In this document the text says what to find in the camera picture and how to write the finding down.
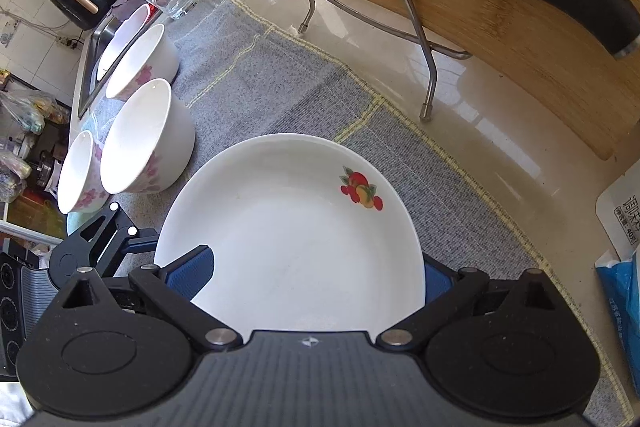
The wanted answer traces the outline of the floral white bowl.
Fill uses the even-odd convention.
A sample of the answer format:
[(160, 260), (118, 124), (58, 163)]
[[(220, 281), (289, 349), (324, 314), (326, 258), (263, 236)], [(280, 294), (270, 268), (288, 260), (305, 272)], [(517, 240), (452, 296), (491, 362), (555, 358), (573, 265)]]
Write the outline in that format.
[(56, 200), (58, 209), (95, 212), (106, 202), (108, 193), (100, 176), (102, 148), (89, 130), (81, 131), (67, 151), (62, 165)]
[(186, 169), (194, 143), (189, 109), (167, 80), (153, 79), (114, 119), (102, 150), (101, 182), (112, 195), (164, 191)]

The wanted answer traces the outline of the white plate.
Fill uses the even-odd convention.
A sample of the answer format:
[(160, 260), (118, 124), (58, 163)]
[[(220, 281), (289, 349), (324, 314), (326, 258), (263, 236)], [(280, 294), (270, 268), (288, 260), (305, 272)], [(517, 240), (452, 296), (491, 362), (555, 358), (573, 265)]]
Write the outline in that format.
[(200, 245), (215, 268), (194, 303), (243, 337), (376, 336), (424, 303), (405, 204), (370, 162), (315, 136), (249, 139), (198, 169), (168, 211), (155, 260)]

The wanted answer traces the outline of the blue white salt bag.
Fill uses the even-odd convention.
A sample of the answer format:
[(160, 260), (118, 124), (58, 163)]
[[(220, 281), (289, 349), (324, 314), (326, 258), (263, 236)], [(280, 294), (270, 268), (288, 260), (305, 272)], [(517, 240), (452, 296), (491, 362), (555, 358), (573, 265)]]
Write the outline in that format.
[(634, 392), (639, 394), (639, 167), (628, 169), (597, 199), (597, 217), (614, 251), (596, 268), (623, 347)]

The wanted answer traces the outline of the white plastic colander basket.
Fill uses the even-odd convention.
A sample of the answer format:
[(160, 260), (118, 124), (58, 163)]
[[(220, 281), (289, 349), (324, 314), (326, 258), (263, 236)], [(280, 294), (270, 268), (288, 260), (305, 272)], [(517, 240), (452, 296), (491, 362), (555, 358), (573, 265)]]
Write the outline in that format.
[(103, 79), (116, 58), (119, 57), (120, 52), (128, 46), (138, 31), (145, 25), (151, 16), (151, 12), (152, 10), (148, 4), (139, 6), (115, 31), (113, 39), (100, 57), (98, 69), (96, 70), (97, 80), (101, 81)]

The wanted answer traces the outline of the grey teal table cloth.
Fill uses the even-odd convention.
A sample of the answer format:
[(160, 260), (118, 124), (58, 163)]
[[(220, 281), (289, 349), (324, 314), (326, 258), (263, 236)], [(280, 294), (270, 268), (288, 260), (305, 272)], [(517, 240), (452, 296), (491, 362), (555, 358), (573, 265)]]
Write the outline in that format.
[(160, 265), (210, 247), (194, 303), (245, 341), (378, 337), (434, 291), (426, 258), (551, 273), (484, 187), (336, 58), (239, 0), (200, 0), (166, 30), (192, 153), (165, 191), (117, 199), (160, 233)]

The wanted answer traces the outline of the bamboo cutting board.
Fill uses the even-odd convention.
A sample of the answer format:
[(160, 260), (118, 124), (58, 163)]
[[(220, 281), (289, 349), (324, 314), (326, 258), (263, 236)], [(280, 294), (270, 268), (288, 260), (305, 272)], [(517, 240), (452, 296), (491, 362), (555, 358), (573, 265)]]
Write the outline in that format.
[[(367, 0), (408, 15), (402, 0)], [(639, 122), (639, 49), (614, 58), (542, 0), (413, 0), (423, 25), (495, 67), (605, 160)], [(639, 9), (639, 0), (631, 0)]]

